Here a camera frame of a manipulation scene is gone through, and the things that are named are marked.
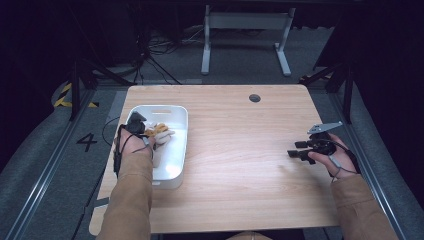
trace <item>metal frame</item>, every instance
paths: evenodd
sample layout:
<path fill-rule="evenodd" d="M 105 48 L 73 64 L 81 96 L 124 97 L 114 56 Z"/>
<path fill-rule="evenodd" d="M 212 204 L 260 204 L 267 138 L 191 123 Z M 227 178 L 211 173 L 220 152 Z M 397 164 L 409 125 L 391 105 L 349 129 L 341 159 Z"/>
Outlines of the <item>metal frame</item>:
<path fill-rule="evenodd" d="M 95 90 L 91 89 L 85 91 L 81 101 L 83 106 L 88 106 L 94 96 L 94 92 Z M 80 122 L 85 109 L 86 107 L 80 109 L 80 111 L 78 111 L 74 116 L 74 120 L 68 122 L 62 137 L 56 145 L 56 148 L 50 156 L 50 159 L 44 167 L 44 170 L 38 178 L 38 181 L 34 184 L 31 190 L 31 194 L 29 195 L 21 212 L 13 223 L 12 228 L 9 230 L 6 239 L 21 239 L 23 237 L 26 228 L 28 227 L 35 211 L 38 208 L 38 205 L 41 203 L 44 194 L 46 193 L 51 181 L 53 180 L 57 168 L 62 162 L 66 146 L 68 145 L 73 132 L 78 126 L 78 123 Z"/>
<path fill-rule="evenodd" d="M 284 54 L 284 46 L 287 42 L 290 26 L 293 21 L 295 8 L 290 8 L 288 13 L 231 13 L 211 12 L 209 5 L 205 10 L 205 47 L 203 49 L 203 61 L 201 73 L 209 74 L 211 42 L 210 29 L 268 29 L 281 30 L 282 37 L 279 43 L 275 43 L 275 51 L 284 76 L 290 76 L 291 71 Z"/>
<path fill-rule="evenodd" d="M 344 110 L 343 110 L 340 99 L 337 97 L 337 93 L 330 93 L 328 95 L 330 98 L 330 102 L 332 103 L 334 109 L 336 110 L 336 113 L 339 115 L 340 119 L 343 119 Z M 392 210 L 392 207 L 390 206 L 389 200 L 387 199 L 387 196 L 384 193 L 383 189 L 381 189 L 381 185 L 379 181 L 377 180 L 377 176 L 372 170 L 372 167 L 368 161 L 368 158 L 359 142 L 358 137 L 356 136 L 353 126 L 350 124 L 344 124 L 344 129 L 346 130 L 347 136 L 352 143 L 352 146 L 351 146 L 352 150 L 355 152 L 359 160 L 358 164 L 359 164 L 359 168 L 361 169 L 362 176 L 364 177 L 365 181 L 370 186 L 375 199 L 377 200 L 377 202 L 379 203 L 383 211 L 386 213 L 387 218 L 389 219 L 390 224 L 392 225 L 399 239 L 406 239 L 405 234 L 401 228 L 401 225 L 398 219 L 396 218 Z"/>

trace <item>yellow tape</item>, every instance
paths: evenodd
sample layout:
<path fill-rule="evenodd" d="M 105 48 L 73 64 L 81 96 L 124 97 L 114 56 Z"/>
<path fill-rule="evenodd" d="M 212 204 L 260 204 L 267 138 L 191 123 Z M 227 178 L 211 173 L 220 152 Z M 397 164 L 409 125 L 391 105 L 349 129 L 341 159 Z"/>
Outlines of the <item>yellow tape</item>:
<path fill-rule="evenodd" d="M 72 102 L 65 102 L 65 97 L 68 94 L 71 87 L 72 87 L 72 83 L 68 83 L 65 85 L 57 101 L 54 103 L 55 107 L 72 107 Z M 91 102 L 88 104 L 88 107 L 92 107 L 92 108 L 99 107 L 99 106 L 100 104 L 98 102 Z"/>

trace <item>metal rail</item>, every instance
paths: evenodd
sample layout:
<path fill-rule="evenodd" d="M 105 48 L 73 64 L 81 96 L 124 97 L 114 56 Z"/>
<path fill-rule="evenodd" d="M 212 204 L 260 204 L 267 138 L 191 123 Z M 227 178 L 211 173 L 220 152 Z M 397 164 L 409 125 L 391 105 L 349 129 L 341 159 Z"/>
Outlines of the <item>metal rail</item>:
<path fill-rule="evenodd" d="M 22 239 L 26 228 L 28 227 L 31 218 L 34 216 L 35 211 L 38 208 L 38 205 L 40 204 L 41 200 L 44 197 L 44 194 L 46 193 L 57 168 L 59 167 L 62 159 L 64 150 L 75 131 L 76 126 L 78 126 L 78 123 L 81 120 L 81 116 L 83 115 L 86 106 L 90 103 L 93 95 L 94 90 L 87 90 L 83 97 L 82 97 L 82 105 L 83 108 L 78 112 L 78 114 L 75 116 L 75 119 L 72 122 L 68 122 L 65 131 L 62 134 L 62 137 L 60 138 L 58 144 L 56 145 L 56 148 L 54 149 L 52 155 L 50 156 L 49 161 L 47 162 L 46 166 L 44 167 L 43 172 L 41 173 L 40 177 L 38 178 L 37 182 L 34 184 L 31 193 L 25 202 L 25 205 L 23 206 L 21 212 L 19 213 L 18 217 L 16 218 L 12 228 L 9 230 L 6 239 Z"/>
<path fill-rule="evenodd" d="M 337 93 L 331 93 L 328 94 L 330 98 L 330 102 L 333 104 L 334 109 L 336 110 L 336 113 L 339 115 L 340 119 L 344 119 L 343 114 L 343 107 L 340 99 L 337 97 Z M 371 188 L 371 191 L 374 194 L 374 197 L 376 198 L 377 202 L 380 204 L 383 211 L 386 213 L 393 229 L 395 230 L 397 236 L 399 239 L 406 239 L 405 234 L 399 224 L 398 219 L 394 215 L 392 208 L 390 206 L 390 203 L 386 197 L 386 194 L 381 189 L 381 185 L 377 180 L 377 176 L 375 175 L 374 171 L 372 170 L 372 167 L 368 161 L 368 158 L 363 151 L 363 148 L 358 140 L 358 137 L 350 124 L 344 124 L 344 129 L 346 130 L 347 136 L 349 140 L 352 143 L 352 150 L 355 152 L 357 158 L 358 158 L 358 164 L 361 168 L 361 174 L 364 177 L 365 181 L 368 182 L 368 185 Z"/>

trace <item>beige sleeve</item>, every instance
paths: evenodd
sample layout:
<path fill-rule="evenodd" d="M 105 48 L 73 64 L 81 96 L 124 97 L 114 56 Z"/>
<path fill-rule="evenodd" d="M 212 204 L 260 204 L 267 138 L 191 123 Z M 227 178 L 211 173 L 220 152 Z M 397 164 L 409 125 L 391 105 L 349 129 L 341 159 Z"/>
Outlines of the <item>beige sleeve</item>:
<path fill-rule="evenodd" d="M 122 159 L 97 239 L 150 239 L 153 164 L 148 154 Z"/>
<path fill-rule="evenodd" d="M 333 182 L 331 190 L 344 239 L 398 239 L 361 175 Z"/>

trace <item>hand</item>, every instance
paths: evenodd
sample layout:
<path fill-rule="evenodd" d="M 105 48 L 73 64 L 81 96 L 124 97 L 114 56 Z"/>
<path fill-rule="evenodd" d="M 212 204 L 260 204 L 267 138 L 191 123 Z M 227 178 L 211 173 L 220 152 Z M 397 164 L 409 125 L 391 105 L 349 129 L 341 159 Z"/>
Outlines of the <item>hand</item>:
<path fill-rule="evenodd" d="M 340 143 L 342 146 L 344 146 L 346 149 L 346 145 L 340 140 L 339 137 L 337 137 L 334 134 L 330 134 L 331 140 Z M 327 168 L 328 172 L 331 173 L 336 178 L 345 178 L 356 174 L 355 166 L 352 163 L 352 160 L 349 158 L 349 156 L 345 153 L 345 150 L 343 150 L 341 147 L 337 146 L 337 150 L 335 153 L 333 153 L 333 157 L 340 163 L 341 168 L 336 167 L 333 162 L 330 161 L 330 158 L 327 155 L 323 155 L 316 152 L 309 152 L 308 157 L 312 158 L 313 160 L 320 162 L 324 164 L 324 166 Z"/>
<path fill-rule="evenodd" d="M 131 133 L 125 130 L 124 128 L 121 130 L 121 141 L 119 149 L 122 152 L 122 157 L 124 158 L 130 153 L 133 153 L 134 151 L 137 151 L 138 149 L 144 148 L 146 145 L 144 144 L 144 141 L 136 136 L 131 136 Z M 149 148 L 145 148 L 141 151 L 137 151 L 136 153 L 148 153 L 151 154 L 153 151 L 153 145 L 155 144 L 156 140 L 153 137 L 149 137 Z"/>

